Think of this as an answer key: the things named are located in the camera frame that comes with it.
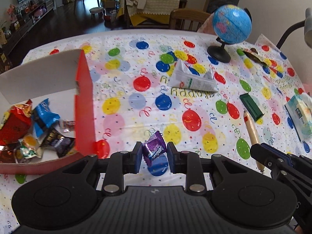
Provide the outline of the purple candy packet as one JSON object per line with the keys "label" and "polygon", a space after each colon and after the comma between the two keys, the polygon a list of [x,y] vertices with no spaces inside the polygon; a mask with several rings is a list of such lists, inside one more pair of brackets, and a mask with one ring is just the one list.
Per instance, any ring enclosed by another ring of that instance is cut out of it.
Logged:
{"label": "purple candy packet", "polygon": [[159,131],[156,131],[142,146],[143,158],[148,167],[166,151],[165,141]]}

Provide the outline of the dark green snack bar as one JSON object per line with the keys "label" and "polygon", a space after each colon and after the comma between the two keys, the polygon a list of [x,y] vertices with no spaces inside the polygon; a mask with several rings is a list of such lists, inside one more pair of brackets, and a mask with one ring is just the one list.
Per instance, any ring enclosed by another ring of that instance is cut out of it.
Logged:
{"label": "dark green snack bar", "polygon": [[264,113],[260,110],[256,102],[252,99],[252,97],[246,93],[239,96],[243,106],[246,108],[246,110],[250,113],[251,117],[254,119],[254,121],[258,121]]}

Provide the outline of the white snack bag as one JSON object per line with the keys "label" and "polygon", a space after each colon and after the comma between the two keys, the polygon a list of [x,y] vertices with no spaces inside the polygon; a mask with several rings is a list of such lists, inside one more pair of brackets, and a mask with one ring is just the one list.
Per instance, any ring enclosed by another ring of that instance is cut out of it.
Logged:
{"label": "white snack bag", "polygon": [[168,86],[196,91],[218,92],[217,83],[212,69],[201,76],[195,69],[186,66],[182,60],[176,62],[175,68],[169,78]]}

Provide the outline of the blue snack packet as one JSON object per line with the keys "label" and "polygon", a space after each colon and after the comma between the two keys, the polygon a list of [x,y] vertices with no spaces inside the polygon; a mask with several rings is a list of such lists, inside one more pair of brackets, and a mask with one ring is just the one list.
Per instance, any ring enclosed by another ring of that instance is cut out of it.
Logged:
{"label": "blue snack packet", "polygon": [[53,113],[49,107],[49,99],[41,101],[32,111],[33,127],[37,137],[41,137],[54,123],[60,119],[59,114]]}

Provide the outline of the red yellow snack bag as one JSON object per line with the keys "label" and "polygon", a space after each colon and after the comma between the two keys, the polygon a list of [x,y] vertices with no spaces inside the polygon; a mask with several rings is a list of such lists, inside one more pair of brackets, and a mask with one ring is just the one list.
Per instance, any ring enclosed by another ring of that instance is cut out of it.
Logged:
{"label": "red yellow snack bag", "polygon": [[32,100],[26,103],[15,104],[4,112],[1,121],[1,146],[17,142],[27,134],[32,124]]}

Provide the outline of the beige pen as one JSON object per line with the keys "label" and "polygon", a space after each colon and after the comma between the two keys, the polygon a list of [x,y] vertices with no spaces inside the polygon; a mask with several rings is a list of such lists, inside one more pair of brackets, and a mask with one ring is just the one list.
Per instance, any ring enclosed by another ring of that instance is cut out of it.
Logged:
{"label": "beige pen", "polygon": [[244,110],[243,118],[250,138],[251,145],[260,144],[258,132],[256,131],[254,121],[247,110]]}

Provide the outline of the black snack packet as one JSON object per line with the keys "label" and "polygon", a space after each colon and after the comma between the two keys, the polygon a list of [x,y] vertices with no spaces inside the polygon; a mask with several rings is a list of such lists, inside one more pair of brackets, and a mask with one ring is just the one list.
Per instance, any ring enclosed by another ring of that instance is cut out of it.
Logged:
{"label": "black snack packet", "polygon": [[74,147],[75,138],[62,135],[56,129],[49,129],[40,148],[54,150],[58,158],[62,158]]}

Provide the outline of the small clear candy packet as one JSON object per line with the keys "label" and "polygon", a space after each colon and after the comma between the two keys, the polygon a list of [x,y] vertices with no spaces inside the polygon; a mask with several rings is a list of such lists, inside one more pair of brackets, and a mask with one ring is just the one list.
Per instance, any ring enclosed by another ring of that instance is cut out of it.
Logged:
{"label": "small clear candy packet", "polygon": [[64,133],[69,133],[69,132],[74,131],[75,121],[69,121],[69,120],[65,120],[65,119],[60,119],[59,120],[59,125],[60,125],[60,128],[62,129],[62,131]]}

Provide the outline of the orange green candy packet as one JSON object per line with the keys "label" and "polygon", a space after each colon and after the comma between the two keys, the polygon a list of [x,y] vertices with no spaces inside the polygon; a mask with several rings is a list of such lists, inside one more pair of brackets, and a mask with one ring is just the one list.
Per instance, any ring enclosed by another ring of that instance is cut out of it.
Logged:
{"label": "orange green candy packet", "polygon": [[38,140],[28,134],[19,139],[19,143],[14,149],[14,155],[18,163],[29,163],[32,160],[42,159],[43,151],[39,147]]}

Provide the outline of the brown gold wrapper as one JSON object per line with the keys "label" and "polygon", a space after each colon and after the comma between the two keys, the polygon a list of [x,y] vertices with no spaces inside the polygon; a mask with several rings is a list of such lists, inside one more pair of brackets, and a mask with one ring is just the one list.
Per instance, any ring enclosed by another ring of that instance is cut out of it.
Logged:
{"label": "brown gold wrapper", "polygon": [[269,67],[270,66],[270,63],[267,63],[263,57],[259,56],[257,53],[253,52],[252,50],[249,50],[249,49],[245,49],[243,48],[242,49],[242,52],[249,58],[251,59],[252,61],[258,63],[258,64],[261,64],[263,66],[267,66]]}

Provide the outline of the blue desk globe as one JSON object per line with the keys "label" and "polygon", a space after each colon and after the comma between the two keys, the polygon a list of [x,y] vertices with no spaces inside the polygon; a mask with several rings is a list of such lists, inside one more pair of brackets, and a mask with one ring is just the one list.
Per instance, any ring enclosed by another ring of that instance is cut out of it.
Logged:
{"label": "blue desk globe", "polygon": [[225,46],[241,43],[250,36],[252,16],[246,8],[232,4],[223,5],[213,13],[212,26],[217,35],[216,41],[221,45],[211,45],[207,52],[215,60],[229,63],[230,55]]}

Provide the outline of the wooden chair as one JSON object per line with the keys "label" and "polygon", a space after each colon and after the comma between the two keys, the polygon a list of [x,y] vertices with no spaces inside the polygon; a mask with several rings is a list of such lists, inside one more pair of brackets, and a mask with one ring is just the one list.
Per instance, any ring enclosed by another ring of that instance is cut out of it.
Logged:
{"label": "wooden chair", "polygon": [[194,9],[176,9],[170,13],[170,30],[197,31],[209,18],[210,14]]}

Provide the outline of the small round stool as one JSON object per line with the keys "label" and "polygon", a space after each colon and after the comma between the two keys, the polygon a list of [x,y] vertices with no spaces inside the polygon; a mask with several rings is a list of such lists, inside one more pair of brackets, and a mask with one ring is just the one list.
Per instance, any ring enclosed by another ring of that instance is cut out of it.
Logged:
{"label": "small round stool", "polygon": [[91,19],[95,19],[95,15],[98,15],[99,19],[103,19],[103,11],[104,11],[104,7],[93,7],[89,10],[90,14],[91,14]]}

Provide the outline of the sofa with cream cover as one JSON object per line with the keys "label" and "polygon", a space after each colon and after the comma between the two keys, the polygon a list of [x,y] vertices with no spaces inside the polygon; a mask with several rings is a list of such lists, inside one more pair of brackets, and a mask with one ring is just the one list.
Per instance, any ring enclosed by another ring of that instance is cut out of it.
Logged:
{"label": "sofa with cream cover", "polygon": [[143,24],[168,25],[170,14],[186,6],[187,0],[120,0],[116,18],[126,28]]}

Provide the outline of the long low tv cabinet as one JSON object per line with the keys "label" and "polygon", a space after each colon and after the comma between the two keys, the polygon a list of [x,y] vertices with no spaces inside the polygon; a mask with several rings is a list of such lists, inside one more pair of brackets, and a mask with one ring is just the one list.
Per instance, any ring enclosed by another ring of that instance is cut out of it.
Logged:
{"label": "long low tv cabinet", "polygon": [[24,4],[21,9],[11,4],[7,9],[7,14],[12,16],[14,21],[9,27],[6,27],[6,21],[1,24],[1,33],[5,41],[3,43],[1,40],[1,48],[4,52],[10,54],[17,43],[53,9],[54,0],[46,0],[30,7]]}

